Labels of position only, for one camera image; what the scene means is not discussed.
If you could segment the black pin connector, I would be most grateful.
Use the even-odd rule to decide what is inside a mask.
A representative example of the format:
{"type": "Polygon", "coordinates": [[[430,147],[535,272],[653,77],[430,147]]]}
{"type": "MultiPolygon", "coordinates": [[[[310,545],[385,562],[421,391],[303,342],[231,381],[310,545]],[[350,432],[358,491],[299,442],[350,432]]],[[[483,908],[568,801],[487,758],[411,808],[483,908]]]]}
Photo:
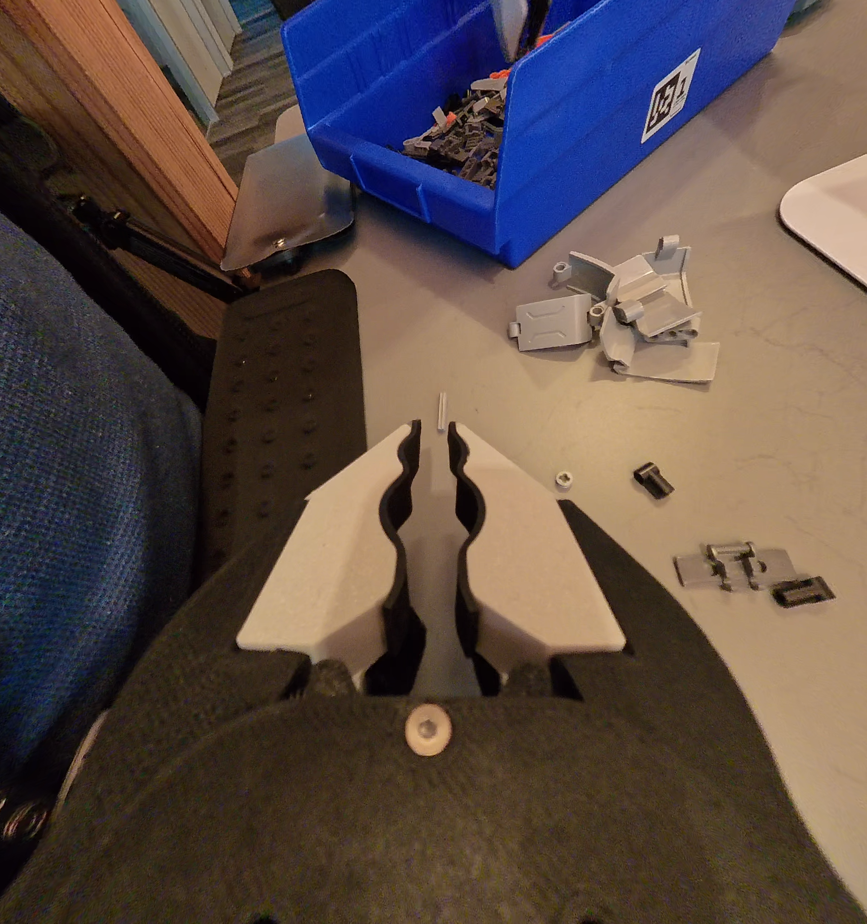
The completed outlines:
{"type": "Polygon", "coordinates": [[[657,464],[648,461],[633,471],[635,481],[656,501],[669,497],[673,485],[666,479],[657,464]]]}

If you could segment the heap of grey panel pieces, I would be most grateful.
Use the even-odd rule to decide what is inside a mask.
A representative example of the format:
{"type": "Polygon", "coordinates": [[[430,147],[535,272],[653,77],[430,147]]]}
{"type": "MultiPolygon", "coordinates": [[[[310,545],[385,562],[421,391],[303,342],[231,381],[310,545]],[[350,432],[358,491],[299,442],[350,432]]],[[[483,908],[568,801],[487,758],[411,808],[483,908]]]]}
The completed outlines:
{"type": "Polygon", "coordinates": [[[690,253],[677,235],[614,265],[571,251],[554,266],[560,295],[517,306],[508,338],[520,352],[596,342],[620,375],[709,384],[719,344],[699,339],[702,315],[686,274],[690,253]]]}

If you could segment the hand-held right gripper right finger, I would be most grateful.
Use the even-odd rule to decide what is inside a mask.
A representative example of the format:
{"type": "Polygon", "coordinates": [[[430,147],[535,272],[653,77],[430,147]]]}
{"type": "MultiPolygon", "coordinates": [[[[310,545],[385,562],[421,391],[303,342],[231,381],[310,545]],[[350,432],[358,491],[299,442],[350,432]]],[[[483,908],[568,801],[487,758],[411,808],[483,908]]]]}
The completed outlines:
{"type": "Polygon", "coordinates": [[[480,689],[557,655],[621,653],[626,637],[552,492],[467,426],[449,424],[455,625],[480,689]]]}

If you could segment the black rectangular piece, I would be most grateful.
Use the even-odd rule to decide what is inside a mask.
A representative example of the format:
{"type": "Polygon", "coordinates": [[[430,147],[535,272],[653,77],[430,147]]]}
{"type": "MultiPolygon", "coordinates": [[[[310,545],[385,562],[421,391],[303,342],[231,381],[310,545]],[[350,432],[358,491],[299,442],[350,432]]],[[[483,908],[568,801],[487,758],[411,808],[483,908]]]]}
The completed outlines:
{"type": "Polygon", "coordinates": [[[784,609],[805,605],[829,603],[836,594],[821,576],[797,577],[781,581],[771,587],[774,602],[784,609]]]}

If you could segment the white book stand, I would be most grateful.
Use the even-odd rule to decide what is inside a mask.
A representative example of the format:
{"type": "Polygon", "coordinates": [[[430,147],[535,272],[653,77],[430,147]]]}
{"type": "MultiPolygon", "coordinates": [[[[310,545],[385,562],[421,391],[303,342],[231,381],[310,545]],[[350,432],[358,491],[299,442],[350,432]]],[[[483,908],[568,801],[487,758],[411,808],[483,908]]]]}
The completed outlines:
{"type": "Polygon", "coordinates": [[[797,183],[781,223],[867,289],[867,154],[797,183]]]}

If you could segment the silver metal plate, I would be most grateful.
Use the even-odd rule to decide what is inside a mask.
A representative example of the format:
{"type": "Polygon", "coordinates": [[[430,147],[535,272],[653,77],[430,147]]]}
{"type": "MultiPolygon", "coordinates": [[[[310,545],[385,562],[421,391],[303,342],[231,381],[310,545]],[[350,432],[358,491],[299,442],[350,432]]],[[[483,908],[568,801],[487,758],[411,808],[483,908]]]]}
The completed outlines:
{"type": "Polygon", "coordinates": [[[274,144],[246,159],[220,270],[295,272],[309,247],[354,219],[351,184],[323,167],[293,106],[279,116],[274,144]]]}

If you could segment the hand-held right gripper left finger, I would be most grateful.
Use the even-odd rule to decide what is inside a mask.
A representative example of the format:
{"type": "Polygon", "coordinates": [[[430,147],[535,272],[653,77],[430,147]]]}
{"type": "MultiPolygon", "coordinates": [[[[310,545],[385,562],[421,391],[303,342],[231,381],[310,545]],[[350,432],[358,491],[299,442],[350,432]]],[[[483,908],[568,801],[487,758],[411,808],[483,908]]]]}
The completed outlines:
{"type": "Polygon", "coordinates": [[[346,665],[367,692],[411,691],[426,628],[399,528],[412,513],[420,422],[397,428],[312,491],[246,621],[241,650],[346,665]]]}

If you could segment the grey flat hinge piece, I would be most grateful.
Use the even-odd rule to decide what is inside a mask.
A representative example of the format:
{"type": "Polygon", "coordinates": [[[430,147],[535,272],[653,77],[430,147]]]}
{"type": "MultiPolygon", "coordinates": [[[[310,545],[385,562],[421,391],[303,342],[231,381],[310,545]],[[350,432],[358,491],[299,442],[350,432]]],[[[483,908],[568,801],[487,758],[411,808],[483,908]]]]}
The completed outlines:
{"type": "Polygon", "coordinates": [[[675,557],[673,564],[681,585],[690,590],[766,590],[798,574],[785,550],[758,547],[749,540],[704,545],[700,552],[675,557]]]}

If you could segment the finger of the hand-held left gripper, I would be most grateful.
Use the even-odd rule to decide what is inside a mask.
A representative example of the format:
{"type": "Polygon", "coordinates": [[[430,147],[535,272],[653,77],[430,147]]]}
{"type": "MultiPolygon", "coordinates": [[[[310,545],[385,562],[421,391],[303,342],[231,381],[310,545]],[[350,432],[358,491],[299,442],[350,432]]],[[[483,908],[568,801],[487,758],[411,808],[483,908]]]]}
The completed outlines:
{"type": "Polygon", "coordinates": [[[551,1],[491,1],[490,5],[506,60],[518,60],[536,47],[551,1]]]}

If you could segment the pile of small building pieces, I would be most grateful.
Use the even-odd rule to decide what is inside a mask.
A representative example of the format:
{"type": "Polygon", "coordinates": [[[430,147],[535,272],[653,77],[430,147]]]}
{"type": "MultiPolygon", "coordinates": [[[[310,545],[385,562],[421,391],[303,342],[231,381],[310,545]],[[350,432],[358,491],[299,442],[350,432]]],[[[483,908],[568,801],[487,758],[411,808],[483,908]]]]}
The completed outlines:
{"type": "Polygon", "coordinates": [[[493,190],[513,65],[486,71],[491,60],[482,37],[457,37],[404,65],[373,118],[395,120],[385,147],[493,190]]]}

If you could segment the blue plastic bin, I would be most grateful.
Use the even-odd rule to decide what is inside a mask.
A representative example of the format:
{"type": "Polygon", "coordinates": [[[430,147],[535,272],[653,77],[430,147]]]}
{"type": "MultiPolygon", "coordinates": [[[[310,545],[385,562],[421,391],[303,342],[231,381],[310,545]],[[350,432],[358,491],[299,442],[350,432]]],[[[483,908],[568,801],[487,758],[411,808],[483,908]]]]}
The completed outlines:
{"type": "Polygon", "coordinates": [[[282,29],[331,172],[514,268],[772,51],[793,2],[553,2],[511,69],[495,188],[401,154],[505,65],[490,2],[312,2],[282,29]]]}

